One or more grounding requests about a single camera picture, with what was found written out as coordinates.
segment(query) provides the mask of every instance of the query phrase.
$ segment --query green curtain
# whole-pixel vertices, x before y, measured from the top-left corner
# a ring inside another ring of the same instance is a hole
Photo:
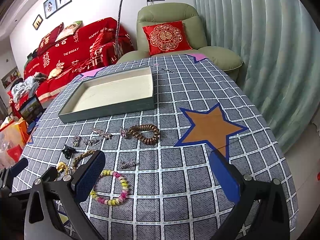
[[[211,46],[244,60],[237,84],[283,152],[320,101],[320,33],[299,0],[195,0]]]

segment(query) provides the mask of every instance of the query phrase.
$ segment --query recliner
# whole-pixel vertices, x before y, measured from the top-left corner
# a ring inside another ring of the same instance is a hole
[[[186,38],[193,50],[167,52],[152,57],[202,53],[236,81],[239,68],[243,64],[241,57],[229,49],[208,46],[198,12],[193,6],[185,3],[160,3],[143,7],[138,12],[137,19],[138,50],[126,53],[118,63],[150,57],[148,40],[142,27],[175,21],[182,21]]]

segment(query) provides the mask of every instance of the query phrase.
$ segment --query silver bolt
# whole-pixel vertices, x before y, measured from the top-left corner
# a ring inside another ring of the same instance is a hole
[[[280,185],[280,181],[279,179],[273,179],[272,182],[276,185]]]
[[[63,176],[62,179],[63,179],[63,181],[69,181],[69,180],[71,180],[71,175],[67,174],[67,175]]]
[[[251,177],[249,174],[245,174],[245,175],[243,176],[243,178],[244,178],[244,180],[246,180],[246,181],[252,180],[252,177]]]
[[[40,184],[41,183],[41,179],[35,179],[35,182],[34,182],[36,185]]]

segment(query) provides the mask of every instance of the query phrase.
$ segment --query open shallow box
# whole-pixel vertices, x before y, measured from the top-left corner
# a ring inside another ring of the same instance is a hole
[[[63,123],[154,109],[149,66],[83,81],[58,116]]]

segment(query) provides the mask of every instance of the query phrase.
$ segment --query gray grid tablecloth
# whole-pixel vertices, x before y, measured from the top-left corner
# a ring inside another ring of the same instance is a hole
[[[14,190],[30,188],[48,167],[60,161],[71,166],[80,153],[100,149],[106,154],[105,168],[124,174],[131,188],[129,199],[121,206],[104,206],[91,198],[81,203],[105,239],[209,239],[234,204],[226,199],[211,172],[208,163],[211,149],[205,144],[185,147],[174,144],[190,127],[180,107],[206,111],[219,102],[229,120],[249,127],[230,137],[231,163],[256,180],[281,180],[293,230],[298,201],[289,167],[265,120],[237,85],[211,61],[205,59],[194,64],[187,55],[117,64],[102,69],[96,76],[139,65],[150,65],[153,71],[156,109],[63,124],[58,112],[81,83],[76,77],[42,115],[33,143],[28,143],[22,154],[28,158],[29,166],[15,178]],[[155,146],[120,137],[121,126],[147,123],[160,129],[161,139]],[[97,137],[101,140],[95,147],[86,147],[83,139],[96,137],[91,127],[112,133],[112,139]],[[80,153],[66,160],[60,150],[64,144],[72,146],[75,135],[82,138],[77,147]],[[136,167],[124,171],[118,168],[121,161],[131,158],[137,160]],[[97,182],[95,190],[104,198],[118,196],[120,184],[107,176]],[[253,205],[241,236],[250,227],[257,207],[258,202]],[[58,209],[63,211],[61,203]],[[70,223],[66,228],[76,237]]]

